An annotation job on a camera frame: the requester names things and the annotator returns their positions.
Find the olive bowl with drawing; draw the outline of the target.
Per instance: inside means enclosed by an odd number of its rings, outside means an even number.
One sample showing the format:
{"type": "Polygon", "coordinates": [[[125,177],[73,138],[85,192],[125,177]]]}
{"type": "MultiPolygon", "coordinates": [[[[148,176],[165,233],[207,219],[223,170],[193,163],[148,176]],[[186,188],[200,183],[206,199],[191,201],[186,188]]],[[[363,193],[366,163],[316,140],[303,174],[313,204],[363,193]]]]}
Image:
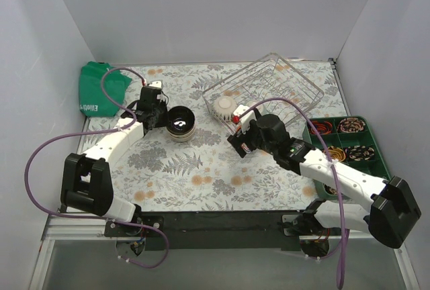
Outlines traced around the olive bowl with drawing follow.
{"type": "Polygon", "coordinates": [[[168,111],[166,129],[170,134],[184,136],[194,128],[195,120],[191,109],[178,105],[168,111]]]}

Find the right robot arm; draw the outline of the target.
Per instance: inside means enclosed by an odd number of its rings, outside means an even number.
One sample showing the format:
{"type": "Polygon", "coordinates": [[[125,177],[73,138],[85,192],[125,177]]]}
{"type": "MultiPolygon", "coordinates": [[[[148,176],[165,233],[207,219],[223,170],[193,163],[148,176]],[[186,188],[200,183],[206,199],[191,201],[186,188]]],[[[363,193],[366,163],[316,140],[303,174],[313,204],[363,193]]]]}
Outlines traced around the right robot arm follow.
{"type": "Polygon", "coordinates": [[[331,228],[342,232],[369,233],[389,248],[400,248],[418,220],[421,210],[409,187],[400,177],[375,177],[328,155],[312,144],[293,138],[274,114],[257,115],[254,110],[235,112],[236,132],[228,142],[240,157],[256,149],[273,156],[281,168],[334,188],[351,203],[314,200],[285,227],[299,234],[319,234],[331,228]]]}

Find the floral table mat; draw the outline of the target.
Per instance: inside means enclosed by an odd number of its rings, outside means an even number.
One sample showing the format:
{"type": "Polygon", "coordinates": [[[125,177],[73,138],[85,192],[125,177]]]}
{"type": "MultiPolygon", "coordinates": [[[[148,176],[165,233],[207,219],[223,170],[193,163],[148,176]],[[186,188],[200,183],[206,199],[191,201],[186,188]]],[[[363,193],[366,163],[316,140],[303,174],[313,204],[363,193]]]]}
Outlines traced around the floral table mat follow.
{"type": "Polygon", "coordinates": [[[117,196],[145,211],[303,209],[316,198],[310,179],[280,168],[268,153],[240,157],[226,128],[208,112],[203,90],[239,69],[239,64],[183,64],[129,73],[127,103],[138,99],[141,77],[160,80],[170,106],[194,112],[196,130],[180,143],[157,128],[135,143],[111,167],[117,196]]]}

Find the aluminium frame rail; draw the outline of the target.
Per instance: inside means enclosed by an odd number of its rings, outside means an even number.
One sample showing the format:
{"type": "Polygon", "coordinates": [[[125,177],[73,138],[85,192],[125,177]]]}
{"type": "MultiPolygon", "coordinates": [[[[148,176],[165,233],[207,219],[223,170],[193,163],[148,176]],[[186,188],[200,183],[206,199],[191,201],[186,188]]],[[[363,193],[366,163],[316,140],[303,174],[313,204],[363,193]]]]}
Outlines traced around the aluminium frame rail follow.
{"type": "Polygon", "coordinates": [[[31,289],[418,289],[405,248],[338,228],[299,232],[296,211],[48,220],[31,289]]]}

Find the beige plain bowl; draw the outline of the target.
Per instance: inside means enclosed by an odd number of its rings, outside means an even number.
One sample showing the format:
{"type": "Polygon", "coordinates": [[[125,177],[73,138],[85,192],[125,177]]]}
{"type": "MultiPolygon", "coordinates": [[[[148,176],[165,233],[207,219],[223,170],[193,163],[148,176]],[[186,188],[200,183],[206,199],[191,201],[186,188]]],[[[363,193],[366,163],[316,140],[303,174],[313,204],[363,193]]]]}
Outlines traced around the beige plain bowl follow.
{"type": "Polygon", "coordinates": [[[169,136],[171,137],[171,139],[175,142],[187,142],[189,140],[192,139],[194,133],[195,133],[195,128],[193,128],[192,130],[186,132],[186,133],[174,133],[172,131],[167,131],[169,136]]]}

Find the white bowl with dark stripes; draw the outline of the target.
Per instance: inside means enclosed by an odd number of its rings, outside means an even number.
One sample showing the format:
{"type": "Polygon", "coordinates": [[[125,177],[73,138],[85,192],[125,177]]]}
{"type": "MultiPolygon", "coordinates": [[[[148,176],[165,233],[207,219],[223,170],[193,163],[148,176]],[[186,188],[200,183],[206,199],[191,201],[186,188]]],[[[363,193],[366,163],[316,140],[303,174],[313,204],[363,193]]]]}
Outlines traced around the white bowl with dark stripes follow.
{"type": "Polygon", "coordinates": [[[229,122],[237,108],[236,101],[230,96],[219,96],[212,104],[212,113],[215,118],[229,122]]]}

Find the green cloth bag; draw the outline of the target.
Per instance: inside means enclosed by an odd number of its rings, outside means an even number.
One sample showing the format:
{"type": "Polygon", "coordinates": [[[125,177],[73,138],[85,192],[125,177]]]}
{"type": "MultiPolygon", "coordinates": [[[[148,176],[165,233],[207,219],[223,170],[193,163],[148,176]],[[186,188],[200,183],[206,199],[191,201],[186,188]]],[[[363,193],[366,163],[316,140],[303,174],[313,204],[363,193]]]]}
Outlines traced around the green cloth bag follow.
{"type": "MultiPolygon", "coordinates": [[[[101,78],[110,69],[112,69],[110,64],[94,61],[88,62],[81,68],[79,76],[79,109],[85,116],[114,117],[120,109],[101,90],[101,78]]],[[[104,88],[108,95],[121,105],[131,82],[130,77],[117,70],[105,78],[104,88]]]]}

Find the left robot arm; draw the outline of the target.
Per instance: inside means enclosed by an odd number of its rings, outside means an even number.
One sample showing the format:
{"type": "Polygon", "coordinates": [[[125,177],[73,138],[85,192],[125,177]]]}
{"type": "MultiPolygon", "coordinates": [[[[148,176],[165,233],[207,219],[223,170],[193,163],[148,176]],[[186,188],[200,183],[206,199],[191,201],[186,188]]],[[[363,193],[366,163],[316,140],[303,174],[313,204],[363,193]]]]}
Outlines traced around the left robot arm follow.
{"type": "Polygon", "coordinates": [[[128,106],[98,143],[82,154],[70,154],[64,162],[60,202],[83,212],[120,221],[128,236],[142,231],[141,208],[114,194],[112,167],[137,141],[167,123],[167,97],[161,81],[143,86],[140,98],[128,106]]]}

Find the green compartment tray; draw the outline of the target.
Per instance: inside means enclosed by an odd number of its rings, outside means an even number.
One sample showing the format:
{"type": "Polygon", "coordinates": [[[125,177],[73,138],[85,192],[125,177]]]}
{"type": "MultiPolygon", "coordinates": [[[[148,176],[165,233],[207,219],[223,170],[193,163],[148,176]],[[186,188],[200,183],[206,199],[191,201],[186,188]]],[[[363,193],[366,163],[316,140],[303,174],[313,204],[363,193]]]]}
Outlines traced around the green compartment tray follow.
{"type": "Polygon", "coordinates": [[[317,138],[322,136],[334,160],[365,174],[390,180],[392,175],[384,162],[370,126],[361,116],[312,118],[302,138],[319,150],[324,150],[317,138]]]}

